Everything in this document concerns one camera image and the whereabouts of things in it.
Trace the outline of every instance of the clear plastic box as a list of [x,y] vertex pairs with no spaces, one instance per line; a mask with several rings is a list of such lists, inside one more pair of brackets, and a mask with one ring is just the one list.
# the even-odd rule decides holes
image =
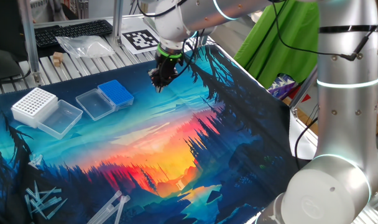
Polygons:
[[113,105],[97,89],[77,96],[76,101],[94,121],[114,112]]
[[40,121],[39,129],[57,139],[62,139],[82,116],[82,110],[60,100],[52,108],[51,113]]
[[83,111],[40,88],[33,89],[11,108],[15,120],[62,139],[81,119]]
[[134,97],[117,81],[113,80],[76,97],[76,101],[97,121],[115,111],[131,106]]

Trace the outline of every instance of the black keyboard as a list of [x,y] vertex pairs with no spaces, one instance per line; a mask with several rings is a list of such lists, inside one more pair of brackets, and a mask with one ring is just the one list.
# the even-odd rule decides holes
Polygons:
[[35,41],[39,47],[58,45],[55,37],[81,37],[84,35],[108,35],[112,33],[112,25],[106,21],[93,21],[72,26],[52,26],[35,29]]

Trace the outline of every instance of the green fabric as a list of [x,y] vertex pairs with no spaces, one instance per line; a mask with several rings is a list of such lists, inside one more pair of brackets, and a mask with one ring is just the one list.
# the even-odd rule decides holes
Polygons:
[[[282,6],[283,3],[276,4],[277,12],[280,12]],[[300,83],[309,76],[317,63],[316,54],[284,46],[279,40],[274,21],[274,8],[269,6],[234,57],[265,88],[270,87],[280,73],[290,75]],[[289,46],[317,51],[317,3],[288,1],[279,16],[279,28],[283,41]]]

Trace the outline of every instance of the wooden block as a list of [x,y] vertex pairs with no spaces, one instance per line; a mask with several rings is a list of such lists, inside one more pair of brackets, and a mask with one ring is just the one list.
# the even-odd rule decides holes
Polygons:
[[60,66],[60,60],[59,59],[53,59],[53,65],[56,66],[56,67],[59,67]]
[[63,61],[63,54],[62,53],[59,53],[59,52],[55,52],[53,53],[53,59],[58,59],[60,62]]

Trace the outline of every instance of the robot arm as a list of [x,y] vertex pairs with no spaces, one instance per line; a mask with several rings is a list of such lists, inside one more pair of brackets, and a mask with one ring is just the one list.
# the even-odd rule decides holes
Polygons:
[[[182,41],[196,30],[210,28],[209,32],[269,4],[267,0],[162,1],[156,13],[175,9],[155,18],[161,41],[158,65],[150,74],[154,84],[163,87],[176,78]],[[354,57],[319,55],[316,156],[294,175],[287,191],[262,212],[256,224],[350,224],[378,190],[378,32],[373,32],[378,26],[378,5],[371,0],[320,0],[318,4],[319,52]],[[363,43],[361,51],[356,51],[359,43]]]

